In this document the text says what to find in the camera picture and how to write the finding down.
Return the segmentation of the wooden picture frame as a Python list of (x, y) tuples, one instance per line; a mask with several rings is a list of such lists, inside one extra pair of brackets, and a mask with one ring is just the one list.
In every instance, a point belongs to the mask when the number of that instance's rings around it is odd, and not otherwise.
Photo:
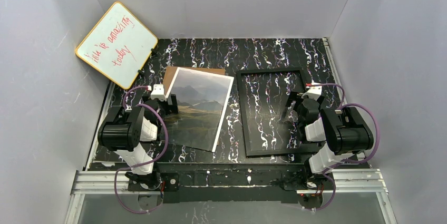
[(301, 143), (295, 133), (297, 112), (282, 111), (290, 92), (305, 92), (309, 74), (298, 67), (255, 69), (237, 72), (240, 114), (246, 156), (269, 157), (315, 153), (317, 143)]

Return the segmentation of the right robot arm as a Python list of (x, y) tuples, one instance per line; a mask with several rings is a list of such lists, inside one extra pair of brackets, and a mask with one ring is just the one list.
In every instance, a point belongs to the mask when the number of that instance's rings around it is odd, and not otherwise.
[(322, 147), (304, 163), (304, 174), (311, 178), (330, 173), (335, 167), (351, 161), (359, 152), (370, 150), (374, 136), (366, 124), (359, 104), (343, 105), (337, 110), (323, 109), (323, 97), (291, 92), (286, 107), (297, 112), (295, 136), (301, 143), (320, 143)]

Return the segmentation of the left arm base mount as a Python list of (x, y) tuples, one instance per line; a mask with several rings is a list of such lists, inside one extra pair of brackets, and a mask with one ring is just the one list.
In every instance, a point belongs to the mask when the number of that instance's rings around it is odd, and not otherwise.
[(125, 177), (129, 179), (129, 191), (178, 191), (179, 175), (177, 173), (152, 172), (147, 175), (138, 175), (126, 172)]

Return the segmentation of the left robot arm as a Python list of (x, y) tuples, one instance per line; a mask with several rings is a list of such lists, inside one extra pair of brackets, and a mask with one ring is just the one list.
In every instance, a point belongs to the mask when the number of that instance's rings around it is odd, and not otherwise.
[[(164, 117), (178, 113), (177, 97), (169, 96), (166, 101), (148, 99), (130, 110), (122, 106), (109, 109), (98, 132), (99, 145), (118, 154), (136, 175), (149, 175), (154, 163), (167, 150), (169, 136)], [(164, 147), (155, 158), (143, 148), (143, 142), (160, 141), (164, 137)]]

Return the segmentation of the landscape photo print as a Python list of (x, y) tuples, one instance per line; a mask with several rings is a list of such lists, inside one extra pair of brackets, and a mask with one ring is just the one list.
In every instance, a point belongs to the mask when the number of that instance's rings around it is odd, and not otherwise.
[(176, 145), (215, 152), (234, 77), (178, 67), (168, 90), (178, 114), (167, 115), (169, 140)]

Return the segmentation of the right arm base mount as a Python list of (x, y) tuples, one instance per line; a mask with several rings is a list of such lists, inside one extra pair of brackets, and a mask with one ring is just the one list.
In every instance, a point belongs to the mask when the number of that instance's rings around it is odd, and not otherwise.
[(322, 174), (306, 175), (304, 172), (284, 172), (281, 174), (278, 185), (286, 190), (310, 190), (315, 193), (333, 189), (332, 182)]

